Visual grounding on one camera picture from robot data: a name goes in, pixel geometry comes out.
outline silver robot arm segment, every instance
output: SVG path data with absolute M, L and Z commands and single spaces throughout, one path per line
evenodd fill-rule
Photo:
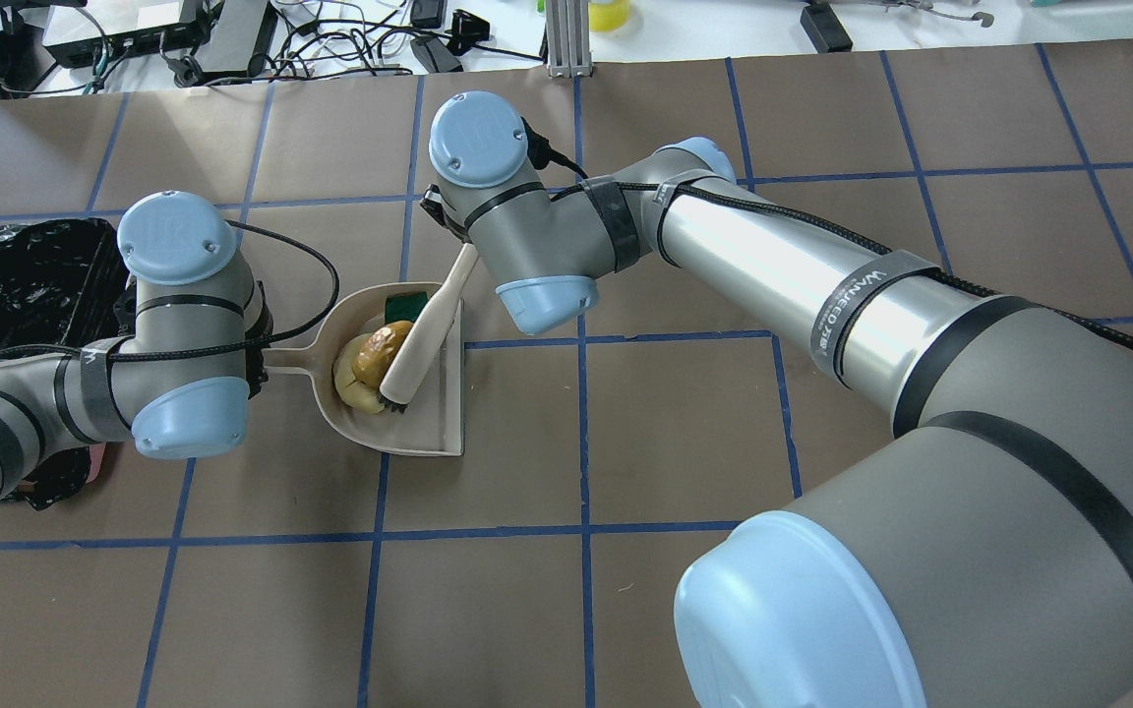
M 238 233 L 203 198 L 167 191 L 125 214 L 117 242 L 138 282 L 135 336 L 92 342 L 80 357 L 0 361 L 0 497 L 50 454 L 85 444 L 134 438 L 148 458 L 185 459 L 242 442 L 246 353 L 150 360 L 271 326 Z
M 475 242 L 526 334 L 656 254 L 889 413 L 895 443 L 684 573 L 698 702 L 1088 708 L 1132 689 L 1133 353 L 756 207 L 701 138 L 552 198 L 513 108 L 467 93 L 431 157 L 424 206 Z

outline cable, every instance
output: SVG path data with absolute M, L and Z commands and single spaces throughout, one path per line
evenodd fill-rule
M 126 361 L 176 361 L 179 359 L 198 359 L 204 357 L 216 357 L 216 355 L 230 355 L 235 351 L 242 351 L 246 349 L 264 349 L 265 347 L 273 344 L 275 341 L 291 339 L 292 336 L 308 332 L 309 329 L 317 325 L 317 323 L 323 322 L 326 315 L 330 314 L 330 310 L 334 308 L 334 304 L 339 301 L 340 287 L 339 271 L 334 270 L 334 265 L 332 262 L 326 259 L 326 256 L 321 255 L 320 250 L 305 245 L 305 242 L 298 242 L 291 237 L 272 232 L 270 229 L 255 228 L 255 225 L 244 224 L 241 221 L 235 220 L 227 220 L 225 223 L 232 225 L 232 228 L 249 230 L 252 233 L 258 233 L 261 236 L 272 238 L 274 241 L 286 242 L 287 246 L 296 247 L 299 250 L 305 251 L 305 254 L 313 256 L 321 265 L 323 265 L 324 268 L 326 268 L 327 274 L 330 274 L 330 279 L 332 279 L 332 293 L 326 301 L 326 306 L 318 310 L 318 313 L 310 317 L 305 324 L 289 329 L 287 332 L 280 332 L 280 334 L 256 336 L 244 341 L 233 341 L 230 342 L 230 344 L 204 347 L 199 349 L 184 349 L 179 351 L 140 351 L 140 353 L 121 353 L 121 351 L 113 351 L 113 353 L 108 355 L 109 364 Z M 68 355 L 69 357 L 80 357 L 82 350 L 75 347 L 63 347 L 59 344 L 25 344 L 0 349 L 0 360 L 17 359 L 19 357 L 33 357 L 33 355 Z
M 296 59 L 297 62 L 305 62 L 308 59 Z M 374 67 L 374 72 L 387 72 L 390 71 L 392 76 L 412 76 L 414 72 L 404 67 Z M 231 85 L 242 85 L 242 84 L 257 84 L 257 82 L 266 82 L 271 84 L 275 80 L 321 80 L 327 78 L 337 78 L 342 76 L 351 75 L 365 75 L 369 76 L 369 69 L 365 67 L 356 67 L 352 69 L 343 69 L 342 71 L 329 72 L 329 75 L 315 75 L 308 77 L 289 77 L 289 76 L 263 76 L 263 77 L 225 77 L 218 78 L 202 86 L 231 86 Z
M 108 36 L 108 32 L 103 31 L 103 26 L 99 24 L 99 19 L 94 18 L 94 15 L 90 12 L 86 8 L 73 8 L 76 12 L 79 12 L 83 18 L 90 19 L 92 26 L 95 31 L 99 31 L 100 40 L 103 41 L 103 60 L 107 62 L 108 57 L 112 54 L 112 37 Z

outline brush handle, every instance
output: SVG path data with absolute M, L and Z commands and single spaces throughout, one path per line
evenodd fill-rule
M 470 242 L 463 242 L 458 261 L 453 262 L 449 278 L 443 285 L 427 300 L 426 308 L 418 315 L 409 336 L 400 347 L 397 358 L 378 385 L 378 393 L 400 407 L 408 407 L 418 393 L 421 379 L 427 377 L 432 361 L 435 361 L 444 338 L 453 326 L 453 317 L 458 314 L 458 301 L 462 299 L 462 287 L 471 278 L 471 270 L 478 261 L 478 251 Z

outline white table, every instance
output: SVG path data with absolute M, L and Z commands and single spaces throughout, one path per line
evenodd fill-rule
M 366 18 L 390 12 L 386 0 L 350 0 L 365 9 Z M 633 15 L 627 26 L 607 34 L 593 34 L 595 62 L 670 62 L 670 60 L 722 57 L 809 54 L 815 49 L 800 27 L 799 0 L 632 0 Z M 316 1 L 305 6 L 280 3 L 293 22 L 316 11 Z M 995 25 L 938 18 L 910 9 L 886 10 L 876 5 L 836 5 L 842 24 L 853 37 L 855 50 L 929 49 L 929 46 L 976 46 L 1026 44 L 1036 41 L 1097 41 L 1133 37 L 1133 0 L 1066 0 L 1050 8 L 1031 8 L 1030 0 L 936 0 L 948 14 L 995 15 Z M 450 0 L 454 9 L 467 9 L 488 19 L 492 40 L 501 49 L 536 54 L 540 50 L 544 15 L 535 0 Z M 324 18 L 358 18 L 355 8 L 325 3 Z M 274 36 L 278 50 L 284 28 Z M 334 43 L 338 52 L 342 43 Z M 421 65 L 408 45 L 391 62 L 415 72 Z M 526 59 L 472 50 L 462 57 L 467 71 L 491 71 L 530 66 Z M 317 72 L 337 71 L 353 63 L 318 62 Z M 90 69 L 59 69 L 43 88 L 80 86 Z M 171 88 L 172 75 L 157 57 L 127 60 L 108 82 L 109 91 Z

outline dustpan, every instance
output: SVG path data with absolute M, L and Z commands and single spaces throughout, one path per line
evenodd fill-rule
M 304 349 L 265 349 L 265 370 L 305 375 L 314 385 L 317 409 L 334 430 L 352 443 L 414 458 L 455 458 L 462 453 L 462 304 L 436 361 L 403 413 L 376 416 L 347 407 L 334 391 L 332 365 L 348 340 L 383 326 L 387 297 L 435 295 L 437 282 L 397 282 L 366 287 L 338 301 L 323 319 L 317 338 Z

